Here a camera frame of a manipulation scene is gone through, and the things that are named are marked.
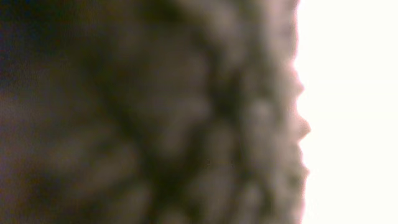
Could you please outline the green microfiber cloth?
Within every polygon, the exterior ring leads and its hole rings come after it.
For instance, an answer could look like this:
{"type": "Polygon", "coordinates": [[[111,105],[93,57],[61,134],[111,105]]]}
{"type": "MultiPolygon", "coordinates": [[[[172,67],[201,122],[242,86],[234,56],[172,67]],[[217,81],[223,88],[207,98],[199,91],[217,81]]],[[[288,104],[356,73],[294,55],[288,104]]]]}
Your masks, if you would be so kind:
{"type": "Polygon", "coordinates": [[[1,222],[301,223],[298,4],[1,0],[1,222]]]}

